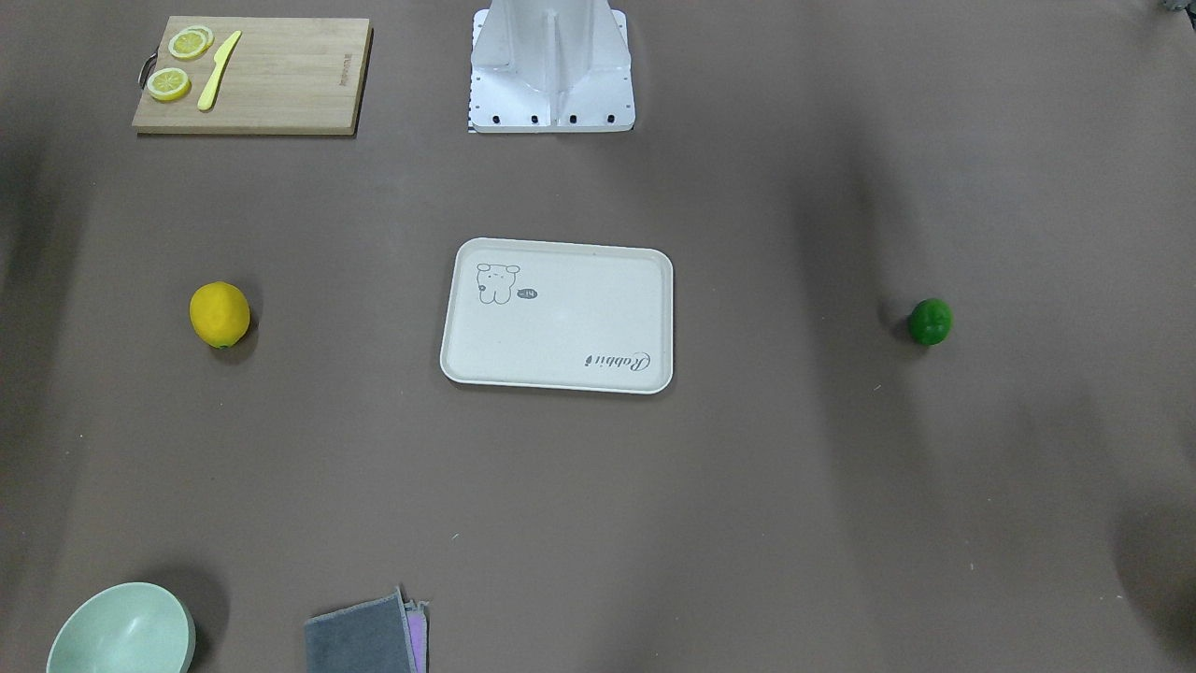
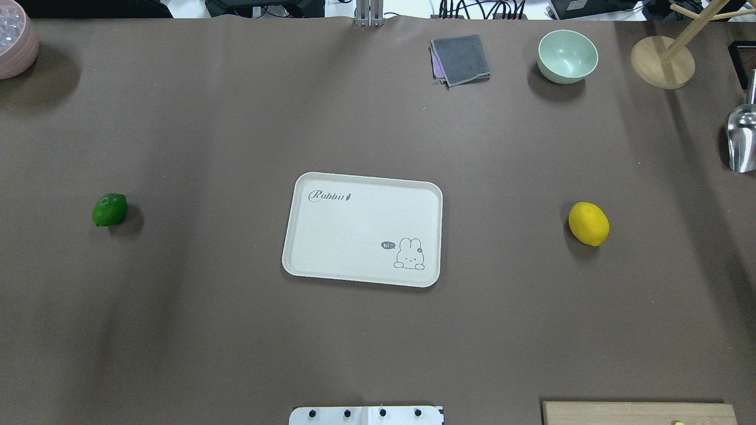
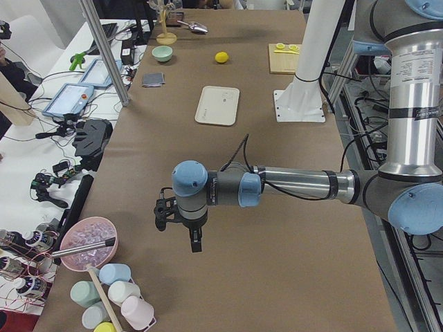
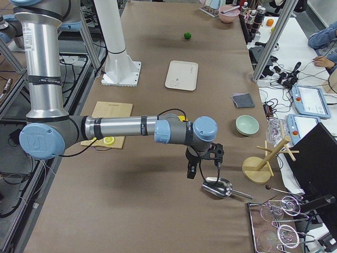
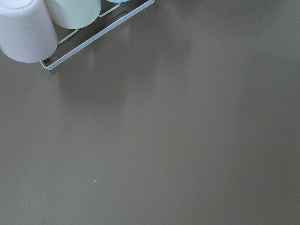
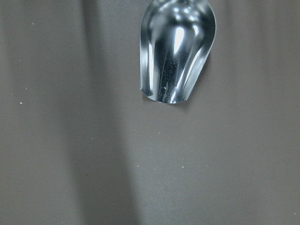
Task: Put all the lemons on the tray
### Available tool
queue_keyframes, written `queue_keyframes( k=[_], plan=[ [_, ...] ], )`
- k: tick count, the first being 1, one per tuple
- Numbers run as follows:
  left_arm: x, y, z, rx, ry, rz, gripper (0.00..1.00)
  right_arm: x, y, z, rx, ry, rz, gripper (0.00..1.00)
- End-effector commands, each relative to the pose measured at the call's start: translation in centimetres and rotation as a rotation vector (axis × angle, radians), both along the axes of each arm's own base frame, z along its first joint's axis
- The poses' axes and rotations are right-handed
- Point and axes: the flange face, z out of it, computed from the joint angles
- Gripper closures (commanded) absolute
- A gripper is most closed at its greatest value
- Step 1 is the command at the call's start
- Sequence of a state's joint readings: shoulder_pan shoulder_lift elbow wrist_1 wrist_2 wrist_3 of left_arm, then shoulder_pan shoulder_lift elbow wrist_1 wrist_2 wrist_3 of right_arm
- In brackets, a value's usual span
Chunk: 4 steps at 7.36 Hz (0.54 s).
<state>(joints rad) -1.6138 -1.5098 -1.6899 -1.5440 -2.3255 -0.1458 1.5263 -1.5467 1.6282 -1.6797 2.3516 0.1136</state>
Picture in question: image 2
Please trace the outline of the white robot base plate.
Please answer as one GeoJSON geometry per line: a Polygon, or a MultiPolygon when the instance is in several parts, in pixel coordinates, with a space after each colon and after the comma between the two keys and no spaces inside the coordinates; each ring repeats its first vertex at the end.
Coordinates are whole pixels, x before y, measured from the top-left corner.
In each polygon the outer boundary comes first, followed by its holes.
{"type": "Polygon", "coordinates": [[[299,407],[289,424],[444,424],[437,406],[319,406],[299,407]]]}

